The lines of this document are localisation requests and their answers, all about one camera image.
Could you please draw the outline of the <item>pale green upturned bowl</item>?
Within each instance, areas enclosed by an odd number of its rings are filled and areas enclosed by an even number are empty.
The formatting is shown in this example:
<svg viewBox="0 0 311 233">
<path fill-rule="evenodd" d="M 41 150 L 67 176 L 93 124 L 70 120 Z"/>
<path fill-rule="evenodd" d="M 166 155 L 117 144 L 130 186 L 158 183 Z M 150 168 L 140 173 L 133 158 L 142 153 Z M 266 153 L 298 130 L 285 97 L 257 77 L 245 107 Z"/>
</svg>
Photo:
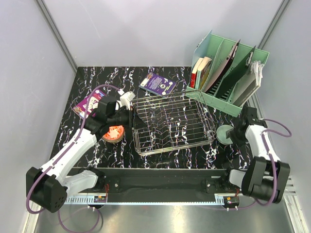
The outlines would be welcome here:
<svg viewBox="0 0 311 233">
<path fill-rule="evenodd" d="M 234 127 L 231 125 L 220 126 L 216 131 L 217 140 L 219 141 L 219 143 L 226 145 L 226 146 L 233 144 L 233 142 L 230 138 L 230 135 L 229 135 L 233 129 L 234 129 Z"/>
</svg>

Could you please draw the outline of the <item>wire dish rack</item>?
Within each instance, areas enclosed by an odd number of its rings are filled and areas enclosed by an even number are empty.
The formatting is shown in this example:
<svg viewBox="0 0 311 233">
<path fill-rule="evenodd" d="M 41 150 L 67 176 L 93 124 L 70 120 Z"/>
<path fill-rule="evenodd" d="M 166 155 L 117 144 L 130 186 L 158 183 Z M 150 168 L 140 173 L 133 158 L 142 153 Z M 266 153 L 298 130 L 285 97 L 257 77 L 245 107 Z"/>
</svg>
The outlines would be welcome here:
<svg viewBox="0 0 311 233">
<path fill-rule="evenodd" d="M 144 97 L 131 102 L 145 122 L 133 126 L 135 150 L 141 156 L 204 146 L 216 139 L 216 127 L 199 91 Z"/>
</svg>

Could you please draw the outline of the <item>red white floral bowl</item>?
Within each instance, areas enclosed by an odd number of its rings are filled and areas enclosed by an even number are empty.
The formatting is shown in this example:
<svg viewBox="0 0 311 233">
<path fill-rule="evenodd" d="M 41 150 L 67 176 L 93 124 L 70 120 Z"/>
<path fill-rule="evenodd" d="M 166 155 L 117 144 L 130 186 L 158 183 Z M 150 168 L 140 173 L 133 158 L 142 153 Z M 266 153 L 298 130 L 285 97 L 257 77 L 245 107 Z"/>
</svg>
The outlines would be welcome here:
<svg viewBox="0 0 311 233">
<path fill-rule="evenodd" d="M 108 135 L 108 136 L 111 136 L 111 137 L 116 137 L 116 136 L 119 136 L 119 135 L 124 135 L 124 127 L 123 126 L 111 126 L 109 128 L 109 131 L 105 134 L 105 135 Z"/>
</svg>

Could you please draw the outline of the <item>orange bowl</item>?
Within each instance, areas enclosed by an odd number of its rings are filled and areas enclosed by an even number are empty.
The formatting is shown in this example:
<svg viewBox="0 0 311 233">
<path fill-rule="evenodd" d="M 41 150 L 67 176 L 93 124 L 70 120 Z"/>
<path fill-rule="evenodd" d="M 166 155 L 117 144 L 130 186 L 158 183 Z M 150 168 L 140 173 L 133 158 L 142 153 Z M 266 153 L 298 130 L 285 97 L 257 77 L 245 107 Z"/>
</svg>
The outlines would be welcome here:
<svg viewBox="0 0 311 233">
<path fill-rule="evenodd" d="M 116 108 L 115 110 L 119 110 L 121 108 L 121 102 L 118 100 L 116 101 Z"/>
</svg>

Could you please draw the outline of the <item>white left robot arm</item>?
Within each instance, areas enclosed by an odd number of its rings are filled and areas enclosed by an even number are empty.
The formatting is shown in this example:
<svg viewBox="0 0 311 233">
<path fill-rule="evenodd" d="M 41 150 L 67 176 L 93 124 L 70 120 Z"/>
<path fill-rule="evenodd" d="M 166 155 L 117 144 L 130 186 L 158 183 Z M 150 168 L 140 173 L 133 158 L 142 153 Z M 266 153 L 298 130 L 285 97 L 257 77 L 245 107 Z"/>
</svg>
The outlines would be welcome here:
<svg viewBox="0 0 311 233">
<path fill-rule="evenodd" d="M 57 212 L 67 197 L 86 189 L 100 192 L 105 188 L 105 173 L 95 168 L 85 168 L 77 175 L 69 176 L 73 166 L 102 137 L 110 127 L 131 128 L 135 119 L 130 103 L 135 94 L 128 91 L 117 101 L 111 96 L 103 96 L 96 108 L 86 112 L 82 126 L 72 139 L 47 163 L 40 168 L 31 167 L 26 173 L 26 208 L 30 202 L 51 213 Z"/>
</svg>

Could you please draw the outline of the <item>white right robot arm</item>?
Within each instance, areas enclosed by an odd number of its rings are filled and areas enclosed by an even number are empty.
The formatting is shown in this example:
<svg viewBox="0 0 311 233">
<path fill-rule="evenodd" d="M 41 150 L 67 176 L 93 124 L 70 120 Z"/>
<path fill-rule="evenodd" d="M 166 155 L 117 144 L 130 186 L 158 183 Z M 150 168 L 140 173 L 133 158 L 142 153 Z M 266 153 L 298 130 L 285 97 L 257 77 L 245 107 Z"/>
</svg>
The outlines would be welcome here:
<svg viewBox="0 0 311 233">
<path fill-rule="evenodd" d="M 282 123 L 279 125 L 287 131 L 286 134 L 269 129 L 267 122 L 268 119 L 258 117 L 256 108 L 244 106 L 241 115 L 234 119 L 234 125 L 221 126 L 223 132 L 217 134 L 223 144 L 238 147 L 249 144 L 253 155 L 246 171 L 232 169 L 221 179 L 222 190 L 229 193 L 239 187 L 243 195 L 252 197 L 261 206 L 281 201 L 290 174 L 290 165 L 281 162 L 268 133 L 289 138 L 292 132 Z"/>
</svg>

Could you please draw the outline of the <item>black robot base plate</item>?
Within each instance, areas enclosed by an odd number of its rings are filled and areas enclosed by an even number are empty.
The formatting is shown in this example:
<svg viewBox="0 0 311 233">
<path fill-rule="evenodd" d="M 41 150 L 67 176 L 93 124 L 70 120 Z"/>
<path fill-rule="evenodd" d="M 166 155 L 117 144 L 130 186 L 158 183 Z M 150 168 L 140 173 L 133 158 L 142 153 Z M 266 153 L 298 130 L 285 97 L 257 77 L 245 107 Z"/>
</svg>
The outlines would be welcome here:
<svg viewBox="0 0 311 233">
<path fill-rule="evenodd" d="M 100 168 L 109 204 L 209 204 L 216 194 L 236 195 L 224 169 Z"/>
</svg>

